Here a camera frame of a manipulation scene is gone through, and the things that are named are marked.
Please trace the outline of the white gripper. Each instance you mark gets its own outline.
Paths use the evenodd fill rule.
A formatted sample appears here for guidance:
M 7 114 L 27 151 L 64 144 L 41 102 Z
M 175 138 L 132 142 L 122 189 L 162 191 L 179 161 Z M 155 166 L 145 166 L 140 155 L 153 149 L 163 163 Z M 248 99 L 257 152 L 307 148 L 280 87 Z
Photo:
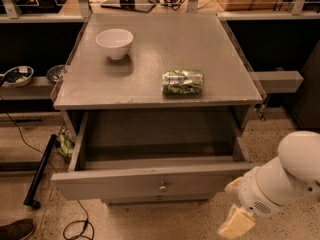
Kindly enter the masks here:
M 238 193 L 243 206 L 238 207 L 233 204 L 226 221 L 217 230 L 218 235 L 226 240 L 236 240 L 249 232 L 256 224 L 253 213 L 260 217 L 271 217 L 282 210 L 282 207 L 269 200 L 259 187 L 258 170 L 259 167 L 254 167 L 242 178 L 234 179 L 224 188 L 227 193 Z

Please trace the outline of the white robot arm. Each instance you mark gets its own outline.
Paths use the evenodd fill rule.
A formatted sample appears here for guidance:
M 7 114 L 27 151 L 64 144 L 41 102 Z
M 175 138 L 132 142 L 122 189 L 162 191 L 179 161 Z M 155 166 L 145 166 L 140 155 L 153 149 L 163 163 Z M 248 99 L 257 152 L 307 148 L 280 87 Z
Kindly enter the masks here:
M 271 217 L 292 201 L 319 195 L 320 134 L 295 131 L 286 135 L 275 158 L 236 178 L 225 190 L 239 199 L 217 230 L 226 240 L 250 231 L 257 216 Z

